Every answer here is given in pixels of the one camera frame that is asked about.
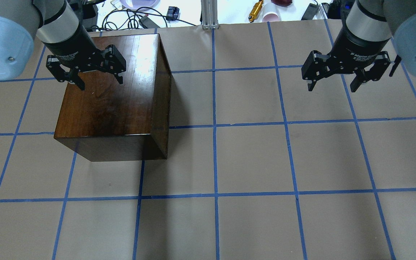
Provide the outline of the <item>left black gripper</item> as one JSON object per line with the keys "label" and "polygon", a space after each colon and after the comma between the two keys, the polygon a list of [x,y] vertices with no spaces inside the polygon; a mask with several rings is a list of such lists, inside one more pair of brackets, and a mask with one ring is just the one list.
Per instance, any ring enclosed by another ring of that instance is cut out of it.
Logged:
{"label": "left black gripper", "polygon": [[85,83],[79,72],[100,72],[112,74],[119,84],[123,84],[120,73],[126,71],[126,60],[115,45],[108,45],[100,51],[83,25],[79,25],[75,33],[59,43],[44,43],[52,55],[47,56],[46,68],[58,82],[67,81],[76,85],[81,91]]}

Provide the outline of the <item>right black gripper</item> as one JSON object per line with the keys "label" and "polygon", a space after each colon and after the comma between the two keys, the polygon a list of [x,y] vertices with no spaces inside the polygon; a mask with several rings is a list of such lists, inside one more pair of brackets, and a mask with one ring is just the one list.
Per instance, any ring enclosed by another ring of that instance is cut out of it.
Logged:
{"label": "right black gripper", "polygon": [[[368,81],[378,81],[391,63],[387,51],[382,51],[387,40],[372,42],[355,36],[347,27],[342,27],[330,53],[323,55],[311,51],[302,66],[302,79],[308,91],[313,91],[317,81],[334,74],[353,74],[350,84],[352,93]],[[373,66],[365,71],[372,62]]]}

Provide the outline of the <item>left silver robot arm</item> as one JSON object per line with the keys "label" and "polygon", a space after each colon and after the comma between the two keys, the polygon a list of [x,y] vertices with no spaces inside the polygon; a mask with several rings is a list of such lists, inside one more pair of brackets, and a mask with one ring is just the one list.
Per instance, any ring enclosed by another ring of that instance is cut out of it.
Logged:
{"label": "left silver robot arm", "polygon": [[100,71],[123,83],[125,58],[114,45],[97,48],[67,0],[0,0],[0,81],[22,74],[36,38],[51,51],[46,67],[57,81],[84,90],[79,73]]}

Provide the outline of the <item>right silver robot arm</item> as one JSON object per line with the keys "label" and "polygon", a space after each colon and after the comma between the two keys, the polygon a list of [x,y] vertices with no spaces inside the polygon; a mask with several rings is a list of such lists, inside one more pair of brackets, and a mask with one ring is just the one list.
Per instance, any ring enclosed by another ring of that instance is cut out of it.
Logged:
{"label": "right silver robot arm", "polygon": [[331,51],[313,50],[302,66],[302,79],[312,91],[317,81],[334,74],[355,74],[351,92],[368,81],[378,81],[390,58],[383,51],[393,39],[396,51],[393,75],[403,62],[416,76],[416,0],[357,0],[353,4]]}

